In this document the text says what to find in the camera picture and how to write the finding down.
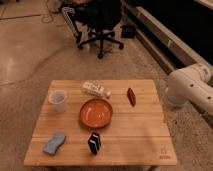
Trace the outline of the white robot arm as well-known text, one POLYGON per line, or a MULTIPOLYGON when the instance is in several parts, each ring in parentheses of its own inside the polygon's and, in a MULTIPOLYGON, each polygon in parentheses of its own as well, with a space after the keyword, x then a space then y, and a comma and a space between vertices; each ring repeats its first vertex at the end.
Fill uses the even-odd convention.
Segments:
POLYGON ((207 84, 211 76, 210 68, 202 63, 171 72, 165 90, 167 104, 181 108, 191 101, 213 116, 213 87, 207 84))

